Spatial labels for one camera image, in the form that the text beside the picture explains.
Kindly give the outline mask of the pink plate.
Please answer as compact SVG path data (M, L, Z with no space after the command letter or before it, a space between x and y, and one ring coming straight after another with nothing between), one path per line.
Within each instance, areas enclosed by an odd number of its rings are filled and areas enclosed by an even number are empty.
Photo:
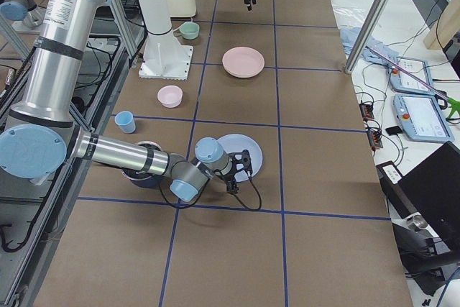
M260 52L250 47L234 47L222 57L224 70L237 78L251 78L265 67L265 59Z

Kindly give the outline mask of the green cup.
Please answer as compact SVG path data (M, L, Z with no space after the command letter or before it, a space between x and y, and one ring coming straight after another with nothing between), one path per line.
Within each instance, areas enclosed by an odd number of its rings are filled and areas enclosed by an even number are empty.
M175 29L185 40L194 40L199 36L200 26L195 22L184 22Z

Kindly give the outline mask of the dark blue pot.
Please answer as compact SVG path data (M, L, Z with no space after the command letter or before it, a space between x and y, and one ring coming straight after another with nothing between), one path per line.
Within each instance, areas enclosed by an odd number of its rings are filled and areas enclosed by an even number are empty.
M137 142L137 145L154 149L154 150L162 150L161 147L151 141L141 141ZM150 175L147 173L140 173L135 170L131 170L128 168L121 169L122 174L125 178L130 180L134 185L140 188L156 188L161 183L162 177L160 175Z

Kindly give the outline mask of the pink bowl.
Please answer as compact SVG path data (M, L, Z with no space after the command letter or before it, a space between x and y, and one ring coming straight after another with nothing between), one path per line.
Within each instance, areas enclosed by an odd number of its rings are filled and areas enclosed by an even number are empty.
M175 108L180 105L183 99L183 90L174 85L168 85L162 87L157 92L157 100L165 108Z

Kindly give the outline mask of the light blue cup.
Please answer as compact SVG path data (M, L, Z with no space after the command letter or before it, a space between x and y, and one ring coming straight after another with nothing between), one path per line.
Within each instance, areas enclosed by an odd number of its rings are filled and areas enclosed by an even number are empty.
M130 111L120 111L114 118L116 125L125 134L132 134L136 131L134 115Z

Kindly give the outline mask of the black box with label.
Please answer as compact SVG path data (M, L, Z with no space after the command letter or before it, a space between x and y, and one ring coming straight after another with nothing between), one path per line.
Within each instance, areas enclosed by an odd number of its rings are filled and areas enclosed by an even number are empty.
M418 212L409 198L403 192L399 182L403 174L398 170L393 161L387 161L376 166L380 185L383 193L403 218Z

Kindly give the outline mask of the metal cup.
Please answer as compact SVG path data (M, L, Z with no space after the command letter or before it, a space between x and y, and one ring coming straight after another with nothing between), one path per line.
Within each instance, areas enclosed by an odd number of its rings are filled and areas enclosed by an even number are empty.
M413 232L421 232L428 227L427 221L420 215L414 214L406 219L407 227Z

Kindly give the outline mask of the black laptop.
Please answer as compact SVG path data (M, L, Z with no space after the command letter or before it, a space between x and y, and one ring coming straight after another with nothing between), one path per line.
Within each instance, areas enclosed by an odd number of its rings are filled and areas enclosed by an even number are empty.
M407 173L403 193L450 249L459 248L459 148L451 142Z

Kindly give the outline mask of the lower teach pendant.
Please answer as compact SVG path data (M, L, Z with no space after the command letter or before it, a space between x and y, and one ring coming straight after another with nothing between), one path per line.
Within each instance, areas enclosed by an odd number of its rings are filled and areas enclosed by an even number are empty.
M396 93L396 117L407 137L416 142L454 142L455 138L433 96Z

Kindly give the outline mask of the green grabber stick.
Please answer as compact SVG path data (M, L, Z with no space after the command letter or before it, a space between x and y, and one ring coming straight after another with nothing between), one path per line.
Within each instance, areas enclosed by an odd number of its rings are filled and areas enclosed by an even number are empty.
M386 56L384 56L383 54L381 54L380 52L376 51L375 49L371 48L369 45L366 46L366 48L374 53L375 55L377 55L378 57L382 58L383 60L385 60L387 63L389 63L392 67L398 69L399 71L402 71L403 73L405 73L406 75L410 76L412 79L414 79L415 81L417 81L418 83L424 85L427 89L431 90L435 95L437 95L439 98L443 99L447 104L449 104L451 106L451 112L449 114L449 118L451 118L455 113L459 114L459 111L460 111L460 103L459 101L455 100L454 98L450 98L448 97L447 95L441 93L440 91L438 91L437 89L435 89L434 87L430 86L429 84L427 84L426 82L424 82L423 80L419 79L416 75L414 75L413 73L411 73L410 71L404 69L402 66L398 65L397 63L395 63L394 61L392 61L391 59L387 58Z

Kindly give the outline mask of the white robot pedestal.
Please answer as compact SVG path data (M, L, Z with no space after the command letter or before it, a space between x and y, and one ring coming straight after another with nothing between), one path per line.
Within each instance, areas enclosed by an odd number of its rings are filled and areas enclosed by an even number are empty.
M193 47L181 45L173 34L167 0L138 2L147 30L139 76L184 81L188 78Z

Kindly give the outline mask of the aluminium frame post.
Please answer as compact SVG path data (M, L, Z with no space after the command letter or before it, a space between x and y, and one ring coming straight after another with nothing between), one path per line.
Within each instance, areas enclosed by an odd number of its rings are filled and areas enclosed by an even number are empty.
M374 28L376 27L377 22L383 10L385 9L388 1L389 0L373 1L369 13L366 19L364 20L364 24L356 38L354 46L344 66L345 73L351 74L353 69L356 67L360 55L363 53L365 47L367 46L369 38L371 37Z

